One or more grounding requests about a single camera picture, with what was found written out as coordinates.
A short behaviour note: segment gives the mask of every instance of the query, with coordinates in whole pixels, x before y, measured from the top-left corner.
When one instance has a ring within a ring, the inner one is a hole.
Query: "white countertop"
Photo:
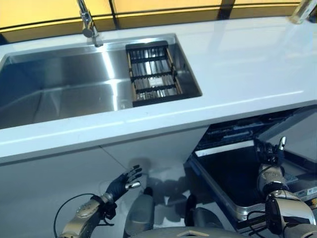
[[[317,28],[285,17],[101,33],[103,40],[176,33],[201,97],[0,130],[0,159],[41,156],[317,103]],[[83,43],[83,35],[0,46],[6,53]]]

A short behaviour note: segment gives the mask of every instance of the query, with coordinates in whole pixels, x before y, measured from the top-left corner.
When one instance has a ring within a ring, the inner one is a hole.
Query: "cable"
[[[259,188],[260,177],[261,177],[261,175],[262,175],[265,171],[269,170],[269,169],[272,168],[273,166],[274,166],[274,165],[270,165],[270,166],[266,167],[266,168],[263,169],[263,170],[259,173],[259,175],[258,175],[258,178],[257,178],[257,190],[259,191],[259,193],[261,194],[261,196],[263,196],[263,194],[262,194],[262,192],[260,191],[260,188]]]
[[[54,218],[54,223],[53,223],[53,231],[54,231],[54,236],[55,238],[58,238],[57,233],[56,233],[56,220],[57,220],[57,216],[59,214],[59,212],[61,211],[61,209],[63,208],[63,206],[65,206],[69,201],[77,198],[77,197],[81,197],[81,196],[86,196],[86,195],[91,195],[91,196],[95,196],[93,193],[83,193],[83,194],[79,194],[77,196],[74,196],[70,199],[68,199],[66,202],[64,202],[58,209],[58,211],[56,212],[55,218]]]
[[[259,232],[262,232],[262,231],[264,231],[266,229],[267,229],[267,227],[265,225],[263,227],[258,228],[257,230],[255,229],[255,230],[257,231],[257,233],[259,233]],[[253,236],[254,234],[255,234],[255,232],[250,232],[248,236]]]
[[[249,212],[248,215],[247,215],[247,223],[248,223],[250,229],[253,231],[253,233],[256,234],[256,235],[257,235],[258,237],[260,237],[260,238],[265,238],[264,236],[262,236],[262,235],[259,234],[260,229],[259,229],[258,231],[255,230],[255,229],[251,226],[251,224],[250,224],[250,222],[249,222],[249,217],[250,217],[250,215],[251,215],[251,214],[254,214],[254,213],[262,213],[262,214],[265,214],[265,212],[262,212],[262,211],[252,211],[252,212]]]

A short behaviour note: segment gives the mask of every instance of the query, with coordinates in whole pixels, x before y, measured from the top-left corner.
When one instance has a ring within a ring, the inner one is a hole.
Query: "yellow wall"
[[[106,0],[85,0],[92,15],[111,14]],[[78,17],[76,0],[0,0],[0,28]]]
[[[236,0],[230,18],[291,15],[299,0]],[[292,3],[253,5],[254,3]],[[85,0],[99,31],[114,30],[107,0]],[[120,28],[216,20],[221,0],[113,0]],[[196,9],[169,8],[204,6]],[[128,13],[134,11],[151,11]],[[80,33],[77,0],[0,0],[0,34],[8,42]]]

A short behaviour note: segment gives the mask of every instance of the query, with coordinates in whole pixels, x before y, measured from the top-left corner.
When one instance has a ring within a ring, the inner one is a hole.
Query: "dishwasher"
[[[189,157],[187,164],[238,232],[249,231],[249,223],[259,227],[265,222],[262,214],[246,221],[248,213],[264,211],[265,198],[257,190],[257,147],[311,115],[317,115],[316,106],[212,124]],[[286,143],[282,166],[287,185],[309,204],[317,197],[316,163],[287,148]],[[293,167],[302,173],[294,175]]]

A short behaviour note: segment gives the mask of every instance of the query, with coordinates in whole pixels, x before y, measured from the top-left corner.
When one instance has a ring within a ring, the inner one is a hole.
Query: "stainless steel sink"
[[[168,42],[185,98],[200,96],[174,34],[14,53],[0,62],[0,128],[133,107],[125,47],[155,41]]]

